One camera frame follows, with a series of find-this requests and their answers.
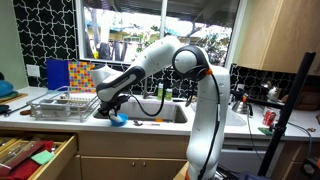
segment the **cabinet door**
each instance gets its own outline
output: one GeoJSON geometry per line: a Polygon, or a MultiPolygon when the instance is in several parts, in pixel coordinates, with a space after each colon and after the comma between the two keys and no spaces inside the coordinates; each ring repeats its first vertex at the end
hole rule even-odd
{"type": "Polygon", "coordinates": [[[138,158],[81,156],[82,179],[138,179],[138,161],[138,158]]]}
{"type": "Polygon", "coordinates": [[[309,70],[309,75],[320,76],[320,42],[316,51],[317,55],[313,60],[313,63],[309,70]]]}
{"type": "Polygon", "coordinates": [[[305,52],[320,42],[319,0],[284,0],[262,66],[264,70],[296,73],[305,52]]]}
{"type": "Polygon", "coordinates": [[[80,156],[73,157],[66,168],[61,172],[57,179],[59,180],[81,180],[80,156]]]}
{"type": "Polygon", "coordinates": [[[172,180],[186,163],[180,159],[140,159],[140,180],[172,180]]]}
{"type": "Polygon", "coordinates": [[[246,13],[250,17],[241,46],[238,65],[261,69],[282,1],[254,0],[248,1],[248,3],[250,3],[251,8],[246,13]]]}

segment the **soda can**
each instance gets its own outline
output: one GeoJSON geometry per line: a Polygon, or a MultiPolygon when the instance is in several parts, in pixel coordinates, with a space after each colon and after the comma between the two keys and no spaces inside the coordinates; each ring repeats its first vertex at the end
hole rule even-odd
{"type": "Polygon", "coordinates": [[[268,110],[263,117],[262,124],[266,126],[270,126],[273,123],[275,118],[276,118],[276,113],[273,112],[272,110],[268,110]]]}

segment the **green towel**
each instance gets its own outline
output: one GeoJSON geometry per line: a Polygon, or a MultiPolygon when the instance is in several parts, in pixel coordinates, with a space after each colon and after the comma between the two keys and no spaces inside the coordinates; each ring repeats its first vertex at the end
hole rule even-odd
{"type": "Polygon", "coordinates": [[[53,156],[54,154],[45,150],[45,151],[42,151],[41,153],[38,153],[32,156],[31,159],[40,165],[45,165],[47,162],[49,162],[53,158],[53,156]]]}

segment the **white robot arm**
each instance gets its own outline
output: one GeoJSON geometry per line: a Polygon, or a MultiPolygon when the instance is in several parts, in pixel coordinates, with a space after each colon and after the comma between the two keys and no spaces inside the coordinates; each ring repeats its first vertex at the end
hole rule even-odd
{"type": "Polygon", "coordinates": [[[126,87],[170,65],[183,78],[198,81],[197,110],[187,148],[190,166],[186,175],[192,180],[211,179],[224,139],[230,77],[227,69],[210,65],[203,49],[182,46],[177,38],[167,36],[146,48],[124,73],[108,67],[94,69],[92,76],[102,101],[99,112],[107,117],[110,111],[117,112],[128,100],[119,96],[126,87]]]}

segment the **glass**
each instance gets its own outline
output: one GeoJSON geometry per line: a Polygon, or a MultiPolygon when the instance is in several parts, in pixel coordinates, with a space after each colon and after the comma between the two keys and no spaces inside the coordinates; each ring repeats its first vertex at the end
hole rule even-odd
{"type": "Polygon", "coordinates": [[[168,0],[166,5],[143,0],[76,1],[80,58],[131,63],[160,38],[160,24],[165,21],[165,35],[203,47],[211,64],[223,66],[239,1],[168,0]],[[166,17],[161,20],[163,10],[166,17]]]}

